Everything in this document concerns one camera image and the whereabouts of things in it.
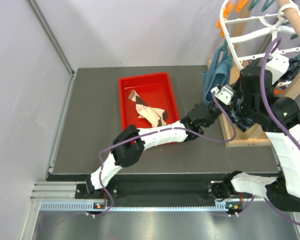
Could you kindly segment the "white clip hanger frame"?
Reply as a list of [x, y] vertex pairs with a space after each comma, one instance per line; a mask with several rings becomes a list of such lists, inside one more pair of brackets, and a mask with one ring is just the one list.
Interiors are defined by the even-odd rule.
[[[270, 35], [271, 39], [277, 38], [278, 33], [297, 34], [300, 37], [300, 10], [297, 4], [291, 0], [279, 0], [280, 8], [277, 13], [264, 14], [257, 16], [239, 17], [233, 20], [226, 20], [223, 18], [222, 8], [226, 5], [226, 0], [222, 3], [219, 12], [219, 26], [221, 27], [224, 38], [227, 42], [228, 48], [232, 54], [233, 61], [239, 70], [244, 68], [243, 62], [248, 60], [256, 60], [265, 56], [264, 53], [254, 55], [238, 56], [235, 45], [245, 43], [263, 36]], [[252, 21], [259, 21], [263, 28], [257, 29], [247, 34], [239, 34], [238, 36], [231, 36], [227, 25], [238, 24], [245, 26], [246, 23]], [[287, 53], [298, 52], [300, 47], [288, 48], [280, 50], [279, 53], [284, 55]]]

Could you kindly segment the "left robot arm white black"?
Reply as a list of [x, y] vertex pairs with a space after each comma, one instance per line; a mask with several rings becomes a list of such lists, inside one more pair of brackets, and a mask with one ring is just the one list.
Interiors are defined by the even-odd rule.
[[98, 153], [100, 167], [85, 177], [86, 192], [99, 198], [109, 181], [123, 168], [136, 164], [144, 151], [160, 145], [183, 143], [204, 138], [204, 128], [209, 128], [216, 119], [231, 108], [231, 102], [221, 100], [208, 104], [199, 102], [190, 112], [172, 124], [153, 128], [137, 128], [134, 124], [125, 128], [110, 147]]

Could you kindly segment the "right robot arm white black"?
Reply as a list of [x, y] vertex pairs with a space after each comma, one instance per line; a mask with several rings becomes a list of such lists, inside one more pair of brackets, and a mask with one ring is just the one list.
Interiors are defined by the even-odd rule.
[[210, 186], [216, 199], [248, 193], [265, 198], [283, 212], [300, 213], [300, 108], [289, 97], [274, 94], [273, 73], [265, 67], [243, 68], [232, 86], [211, 89], [217, 108], [236, 107], [239, 113], [259, 124], [276, 153], [278, 177], [264, 177], [233, 171], [222, 182]]

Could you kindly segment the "dark patterned sock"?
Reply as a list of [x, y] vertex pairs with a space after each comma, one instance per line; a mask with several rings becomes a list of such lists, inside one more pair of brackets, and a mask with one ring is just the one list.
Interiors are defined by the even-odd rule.
[[233, 109], [229, 113], [232, 122], [242, 131], [246, 132], [252, 128], [256, 122], [253, 118], [246, 116], [243, 110], [243, 100], [237, 99], [233, 104]]

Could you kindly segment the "blue sock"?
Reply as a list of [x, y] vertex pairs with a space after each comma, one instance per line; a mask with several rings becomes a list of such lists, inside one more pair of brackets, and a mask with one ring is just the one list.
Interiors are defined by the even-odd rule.
[[213, 100], [211, 90], [214, 87], [217, 85], [222, 87], [230, 83], [230, 75], [233, 66], [233, 57], [231, 52], [228, 51], [228, 44], [225, 40], [223, 45], [215, 51], [208, 70], [202, 72], [202, 101], [205, 104], [209, 104]]

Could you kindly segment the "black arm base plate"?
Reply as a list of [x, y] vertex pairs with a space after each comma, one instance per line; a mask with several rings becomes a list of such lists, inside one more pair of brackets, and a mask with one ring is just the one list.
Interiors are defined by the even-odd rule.
[[125, 199], [127, 197], [195, 197], [198, 199], [227, 199], [237, 193], [222, 182], [207, 181], [119, 181], [111, 182], [105, 188], [95, 189], [89, 183], [79, 183], [76, 186], [75, 198], [91, 199]]

